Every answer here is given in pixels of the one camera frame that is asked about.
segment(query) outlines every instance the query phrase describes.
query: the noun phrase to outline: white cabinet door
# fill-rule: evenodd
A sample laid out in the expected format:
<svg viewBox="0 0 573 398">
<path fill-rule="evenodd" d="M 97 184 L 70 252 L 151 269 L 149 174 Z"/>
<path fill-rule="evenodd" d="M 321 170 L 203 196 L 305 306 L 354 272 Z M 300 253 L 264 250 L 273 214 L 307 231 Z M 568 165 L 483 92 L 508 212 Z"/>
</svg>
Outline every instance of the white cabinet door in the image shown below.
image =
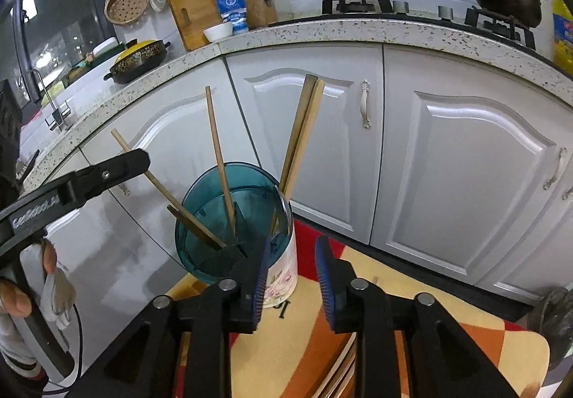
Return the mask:
<svg viewBox="0 0 573 398">
<path fill-rule="evenodd" d="M 76 152 L 55 174 L 87 167 Z M 105 191 L 48 226 L 58 266 L 77 291 L 87 369 L 155 296 L 168 291 L 185 271 Z M 77 364 L 77 324 L 65 330 Z M 67 379 L 73 380 L 75 373 Z"/>
<path fill-rule="evenodd" d="M 573 163 L 522 241 L 478 282 L 500 295 L 535 304 L 552 288 L 573 288 Z"/>
<path fill-rule="evenodd" d="M 573 152 L 573 110 L 467 59 L 385 45 L 384 60 L 371 244 L 476 283 L 549 200 L 556 185 L 544 184 Z"/>
<path fill-rule="evenodd" d="M 179 201 L 203 172 L 216 165 L 209 127 L 205 85 L 211 86 L 217 129 L 226 162 L 257 164 L 223 60 L 217 59 L 170 80 L 122 112 L 81 147 L 94 164 L 121 152 L 111 130 L 116 128 L 132 148 L 151 159 L 150 170 Z M 141 175 L 125 183 L 129 196 L 112 193 L 138 224 L 179 260 L 175 218 L 169 202 Z"/>
<path fill-rule="evenodd" d="M 227 57 L 263 169 L 280 178 L 304 77 L 326 82 L 293 192 L 293 209 L 368 243 L 382 147 L 383 76 L 379 44 L 300 44 Z M 369 92 L 370 128 L 360 101 Z"/>
</svg>

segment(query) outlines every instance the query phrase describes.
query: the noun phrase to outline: gas stove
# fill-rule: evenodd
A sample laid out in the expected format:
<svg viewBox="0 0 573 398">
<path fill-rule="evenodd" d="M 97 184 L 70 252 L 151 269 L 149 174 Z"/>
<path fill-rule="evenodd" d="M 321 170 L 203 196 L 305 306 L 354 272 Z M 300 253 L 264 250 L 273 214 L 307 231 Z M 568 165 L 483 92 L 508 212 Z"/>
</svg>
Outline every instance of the gas stove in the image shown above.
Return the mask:
<svg viewBox="0 0 573 398">
<path fill-rule="evenodd" d="M 437 16 L 415 16 L 410 12 L 408 2 L 390 0 L 323 0 L 322 15 L 301 19 L 278 21 L 269 27 L 302 23 L 303 21 L 333 20 L 333 19 L 400 19 L 420 21 L 423 23 L 443 24 L 459 30 L 471 31 L 482 36 L 495 35 L 497 40 L 509 40 L 513 44 L 525 46 L 535 51 L 535 37 L 529 27 L 514 17 L 507 17 L 486 9 L 468 8 L 464 23 L 454 22 L 453 10 L 442 5 L 438 6 Z"/>
</svg>

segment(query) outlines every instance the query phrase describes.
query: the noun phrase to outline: stove knob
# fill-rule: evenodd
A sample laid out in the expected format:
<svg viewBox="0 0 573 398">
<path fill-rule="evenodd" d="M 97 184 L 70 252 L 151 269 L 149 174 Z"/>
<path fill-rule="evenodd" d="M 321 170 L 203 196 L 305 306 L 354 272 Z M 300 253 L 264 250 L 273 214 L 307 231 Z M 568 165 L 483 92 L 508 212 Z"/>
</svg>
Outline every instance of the stove knob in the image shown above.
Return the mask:
<svg viewBox="0 0 573 398">
<path fill-rule="evenodd" d="M 401 0 L 393 0 L 392 7 L 394 9 L 395 14 L 407 14 L 410 12 L 410 5 L 408 2 L 404 2 Z"/>
<path fill-rule="evenodd" d="M 454 10 L 452 7 L 438 6 L 438 17 L 442 20 L 452 21 L 454 19 Z"/>
</svg>

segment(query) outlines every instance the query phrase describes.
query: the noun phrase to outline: silver screw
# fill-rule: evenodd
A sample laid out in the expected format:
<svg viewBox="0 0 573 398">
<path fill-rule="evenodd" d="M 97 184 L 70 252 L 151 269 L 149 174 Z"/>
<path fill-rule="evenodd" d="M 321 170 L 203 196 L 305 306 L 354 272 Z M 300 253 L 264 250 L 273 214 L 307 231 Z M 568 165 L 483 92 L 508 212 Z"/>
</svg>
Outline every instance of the silver screw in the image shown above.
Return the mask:
<svg viewBox="0 0 573 398">
<path fill-rule="evenodd" d="M 429 293 L 420 293 L 418 296 L 416 296 L 416 299 L 424 306 L 431 306 L 435 301 L 435 298 Z"/>
<path fill-rule="evenodd" d="M 350 286 L 355 290 L 365 290 L 368 288 L 368 285 L 368 280 L 364 280 L 363 278 L 355 278 L 350 282 Z"/>
<path fill-rule="evenodd" d="M 153 300 L 153 307 L 157 309 L 163 309 L 164 307 L 169 306 L 170 303 L 171 300 L 169 299 L 168 296 L 161 295 Z"/>
<path fill-rule="evenodd" d="M 225 280 L 221 280 L 219 282 L 219 288 L 223 291 L 234 290 L 236 287 L 237 283 L 232 278 L 226 278 Z"/>
</svg>

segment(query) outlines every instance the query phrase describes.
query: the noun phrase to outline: black baseboard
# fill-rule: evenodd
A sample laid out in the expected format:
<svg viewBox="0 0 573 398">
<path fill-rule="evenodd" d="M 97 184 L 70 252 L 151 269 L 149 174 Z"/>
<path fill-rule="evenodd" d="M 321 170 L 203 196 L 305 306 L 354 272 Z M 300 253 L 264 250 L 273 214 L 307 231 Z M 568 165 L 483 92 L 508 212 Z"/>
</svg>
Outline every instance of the black baseboard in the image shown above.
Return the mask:
<svg viewBox="0 0 573 398">
<path fill-rule="evenodd" d="M 304 224 L 320 231 L 328 237 L 334 238 L 340 243 L 344 243 L 350 248 L 356 249 L 367 256 L 382 262 L 383 264 L 402 272 L 402 274 L 412 277 L 420 282 L 426 283 L 434 288 L 446 291 L 455 297 L 464 300 L 471 305 L 496 315 L 502 319 L 510 322 L 515 322 L 524 315 L 526 315 L 532 307 L 519 301 L 510 300 L 503 296 L 485 291 L 481 288 L 468 285 L 467 283 L 460 282 L 446 275 L 438 274 L 432 270 L 404 261 L 392 254 L 389 254 L 381 249 L 374 248 L 366 244 L 358 243 L 351 238 L 340 235 L 339 233 L 318 225 L 310 220 L 296 215 L 295 218 Z"/>
</svg>

